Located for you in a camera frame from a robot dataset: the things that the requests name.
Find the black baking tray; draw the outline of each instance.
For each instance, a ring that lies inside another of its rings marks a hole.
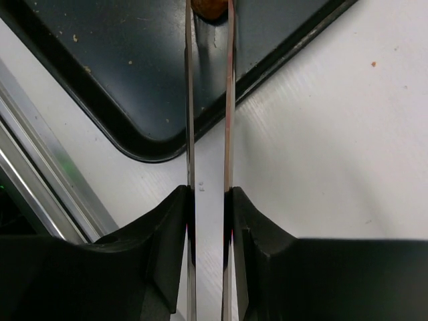
[[[237,101],[356,0],[239,0]],[[185,150],[184,0],[0,0],[0,17],[112,143],[139,161]],[[195,135],[224,116],[227,18],[195,16]]]

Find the brown food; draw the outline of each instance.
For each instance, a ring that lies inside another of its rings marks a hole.
[[[206,20],[216,20],[227,10],[228,0],[192,0],[193,11]]]

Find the white countertop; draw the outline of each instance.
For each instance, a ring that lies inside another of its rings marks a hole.
[[[427,16],[426,0],[360,0],[240,105],[235,184],[291,234],[428,237]],[[0,40],[0,59],[119,226],[185,184],[184,155],[126,158],[2,21]],[[204,321],[220,319],[223,131],[196,146]]]

